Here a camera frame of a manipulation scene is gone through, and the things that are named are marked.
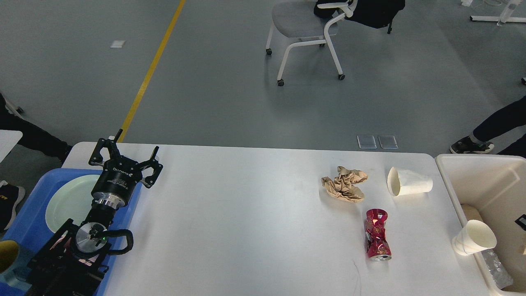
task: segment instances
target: black pants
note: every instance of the black pants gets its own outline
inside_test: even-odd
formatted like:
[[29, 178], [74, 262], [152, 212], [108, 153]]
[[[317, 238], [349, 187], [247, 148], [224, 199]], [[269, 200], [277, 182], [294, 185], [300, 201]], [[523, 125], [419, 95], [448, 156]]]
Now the black pants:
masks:
[[[491, 114], [473, 130], [473, 135], [485, 142], [523, 125], [526, 125], [526, 96]], [[526, 134], [498, 154], [526, 157]]]
[[71, 150], [66, 142], [59, 140], [40, 127], [9, 113], [6, 102], [0, 93], [0, 130], [21, 131], [23, 136], [18, 144], [38, 150], [48, 156], [58, 157], [62, 162]]

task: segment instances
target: brown crumpled paper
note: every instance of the brown crumpled paper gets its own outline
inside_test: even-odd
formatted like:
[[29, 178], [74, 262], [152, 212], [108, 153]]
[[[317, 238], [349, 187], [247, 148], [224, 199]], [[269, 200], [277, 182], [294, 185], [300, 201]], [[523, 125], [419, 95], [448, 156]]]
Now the brown crumpled paper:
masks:
[[363, 192], [353, 184], [359, 184], [367, 180], [366, 173], [358, 170], [347, 170], [343, 166], [338, 167], [338, 176], [332, 181], [329, 177], [321, 178], [321, 185], [333, 198], [348, 202], [360, 202], [365, 196]]

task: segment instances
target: white bin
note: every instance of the white bin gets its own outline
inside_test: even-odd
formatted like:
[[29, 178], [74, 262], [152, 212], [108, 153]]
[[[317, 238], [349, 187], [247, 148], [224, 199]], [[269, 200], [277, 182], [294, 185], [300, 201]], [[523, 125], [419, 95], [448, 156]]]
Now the white bin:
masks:
[[479, 210], [495, 233], [494, 248], [514, 284], [499, 290], [480, 253], [474, 254], [493, 295], [526, 296], [526, 231], [515, 223], [526, 214], [526, 159], [519, 156], [441, 154], [436, 163], [462, 226], [466, 216], [461, 204]]

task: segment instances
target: shoe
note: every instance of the shoe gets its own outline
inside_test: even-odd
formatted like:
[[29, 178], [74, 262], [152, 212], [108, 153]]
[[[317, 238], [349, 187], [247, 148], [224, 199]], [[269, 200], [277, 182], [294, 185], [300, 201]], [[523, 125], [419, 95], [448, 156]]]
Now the shoe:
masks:
[[454, 154], [486, 154], [490, 153], [495, 148], [495, 145], [491, 142], [485, 142], [484, 144], [477, 144], [473, 142], [469, 136], [463, 137], [458, 140], [455, 144], [451, 145], [449, 151]]
[[64, 164], [64, 162], [66, 161], [67, 156], [68, 156], [69, 153], [71, 152], [71, 149], [73, 149], [73, 146], [69, 146], [69, 145], [67, 145], [67, 146], [66, 146], [66, 151], [64, 152], [64, 154], [62, 154], [61, 156], [57, 156], [58, 159], [60, 160], [60, 163], [61, 163], [61, 164]]
[[16, 217], [16, 205], [18, 205], [26, 191], [20, 186], [7, 184], [6, 181], [0, 182], [0, 233], [6, 231]]

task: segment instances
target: red soda can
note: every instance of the red soda can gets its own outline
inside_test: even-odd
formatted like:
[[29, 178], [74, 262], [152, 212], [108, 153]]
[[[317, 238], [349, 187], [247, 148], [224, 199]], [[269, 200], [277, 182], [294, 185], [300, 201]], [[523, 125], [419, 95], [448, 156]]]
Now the red soda can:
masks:
[[367, 256], [373, 261], [391, 259], [391, 250], [386, 240], [385, 223], [387, 212], [381, 209], [367, 211], [365, 235], [367, 237]]

